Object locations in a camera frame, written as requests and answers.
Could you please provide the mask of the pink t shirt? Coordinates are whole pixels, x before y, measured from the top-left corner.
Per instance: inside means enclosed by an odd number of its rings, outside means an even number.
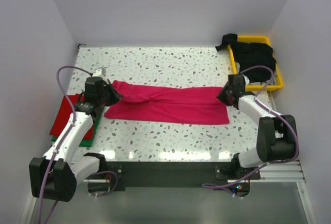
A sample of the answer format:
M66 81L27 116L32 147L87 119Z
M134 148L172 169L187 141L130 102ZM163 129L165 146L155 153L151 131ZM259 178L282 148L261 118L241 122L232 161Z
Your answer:
M114 81L121 100L104 117L148 122L198 125L230 123L227 106L216 96L221 87L171 88Z

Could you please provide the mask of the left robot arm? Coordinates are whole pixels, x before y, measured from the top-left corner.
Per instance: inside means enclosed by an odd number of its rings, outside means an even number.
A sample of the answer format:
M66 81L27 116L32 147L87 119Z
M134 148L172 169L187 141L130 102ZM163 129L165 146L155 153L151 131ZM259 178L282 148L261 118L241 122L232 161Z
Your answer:
M120 99L121 95L104 76L86 79L85 91L56 142L41 158L33 158L29 164L33 197L68 202L86 178L106 175L107 163L103 154L86 153L80 161L71 162L85 134L101 117L103 108Z

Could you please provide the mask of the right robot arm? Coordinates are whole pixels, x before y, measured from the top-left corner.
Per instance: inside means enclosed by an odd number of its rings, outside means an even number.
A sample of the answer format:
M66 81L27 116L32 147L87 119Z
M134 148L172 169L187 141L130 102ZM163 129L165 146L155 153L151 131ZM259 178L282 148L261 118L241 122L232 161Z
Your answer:
M235 154L230 164L220 169L222 174L241 179L248 174L249 169L256 169L268 163L287 163L298 157L295 118L274 111L262 103L253 92L247 92L244 75L229 75L217 99L228 107L244 112L258 124L255 147Z

